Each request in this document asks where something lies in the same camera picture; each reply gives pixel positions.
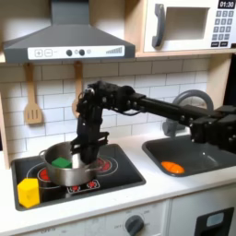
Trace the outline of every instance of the digital clock display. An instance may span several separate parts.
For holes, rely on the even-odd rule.
[[[219,0],[218,1],[219,9],[234,9],[235,8],[235,0]]]

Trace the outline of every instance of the cabinet door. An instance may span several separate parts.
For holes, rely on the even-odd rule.
[[[229,236],[235,236],[236,185],[176,197],[172,200],[168,236],[194,236],[198,217],[230,207],[235,207],[235,209]]]

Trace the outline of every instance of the oven knob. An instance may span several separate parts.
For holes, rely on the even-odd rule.
[[[68,56],[72,56],[72,51],[71,51],[71,50],[67,50],[67,51],[66,51],[66,54],[67,54]]]
[[[79,50],[79,54],[83,56],[83,55],[85,55],[85,51],[83,49],[81,49],[81,50]]]
[[[131,236],[135,236],[144,228],[144,220],[139,216],[132,216],[125,222],[125,227]]]

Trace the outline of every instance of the range hood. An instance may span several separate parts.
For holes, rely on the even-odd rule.
[[[7,63],[132,58],[136,47],[89,25],[89,0],[51,0],[52,26],[4,43]]]

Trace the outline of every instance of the white tile backsplash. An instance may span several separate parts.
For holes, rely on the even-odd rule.
[[[207,83],[199,83],[199,84],[188,84],[188,85],[181,85],[180,92],[185,92],[187,90],[197,89],[206,92],[207,91]]]
[[[46,135],[72,133],[77,130],[77,120],[46,123]]]
[[[71,142],[77,137],[77,133],[68,133],[65,134],[65,142]]]
[[[28,151],[37,150],[40,152],[52,145],[65,142],[65,135],[33,137],[27,138],[26,141]]]
[[[150,88],[136,88],[136,93],[144,94],[147,97],[150,96]]]
[[[152,74],[182,72],[183,60],[153,62]]]
[[[63,81],[63,93],[76,92],[76,81],[74,79],[66,79]]]
[[[0,66],[7,144],[10,154],[17,153],[14,157],[71,141],[77,136],[77,119],[71,108],[76,98],[73,63],[35,65],[36,100],[43,113],[43,124],[37,125],[27,125],[23,118],[28,103],[23,66]],[[103,80],[118,86],[134,87],[136,92],[150,98],[172,102],[187,89],[206,90],[208,64],[207,56],[87,60],[84,62],[83,89],[88,84]],[[201,103],[192,98],[184,103],[189,102],[194,105]],[[110,132],[109,138],[159,132],[165,120],[150,113],[124,116],[108,110],[103,110],[102,119],[101,130]]]
[[[165,117],[159,116],[159,115],[156,115],[156,114],[149,113],[148,116],[147,116],[147,122],[148,123],[150,123],[150,122],[161,122],[161,121],[164,121],[164,120],[166,120]]]
[[[76,117],[73,114],[72,107],[65,107],[64,108],[64,119],[67,120],[75,120]]]
[[[183,61],[183,71],[208,70],[209,59],[190,59]]]
[[[160,131],[161,122],[146,123],[146,124],[133,124],[132,136],[155,134]]]
[[[59,122],[64,120],[63,108],[45,109],[42,111],[42,114],[45,123]]]
[[[27,84],[21,83],[22,96],[27,96]],[[38,95],[60,94],[63,93],[62,80],[38,81],[35,84],[35,92]]]
[[[136,76],[135,88],[163,86],[166,83],[166,74]]]
[[[112,84],[116,84],[118,86],[131,86],[135,85],[135,76],[129,77],[102,77],[100,80]]]
[[[0,93],[2,98],[21,97],[20,83],[0,83]]]
[[[195,72],[168,74],[166,78],[167,85],[182,85],[195,82]]]
[[[26,137],[45,136],[44,124],[22,125],[6,128],[6,139],[15,140]]]
[[[109,132],[109,138],[119,138],[124,136],[130,136],[132,131],[132,126],[118,126],[118,127],[112,127],[112,128],[104,128],[101,129],[101,131]]]
[[[73,65],[43,65],[41,68],[43,80],[67,79],[75,77]]]
[[[102,117],[102,124],[101,128],[109,128],[109,127],[114,127],[116,126],[116,115],[108,115],[108,116],[103,116]]]
[[[75,93],[46,95],[44,96],[44,108],[69,107],[75,98]]]
[[[26,140],[13,140],[13,141],[7,141],[7,149],[8,153],[20,153],[26,151]]]
[[[12,112],[4,114],[5,126],[18,126],[24,124],[23,112]]]
[[[179,94],[180,86],[159,86],[150,89],[150,97],[153,99],[173,97]]]
[[[204,83],[208,81],[208,71],[197,71],[195,75],[195,83]]]
[[[151,73],[151,62],[120,63],[120,76],[146,75]]]
[[[117,77],[118,63],[85,64],[83,77]]]

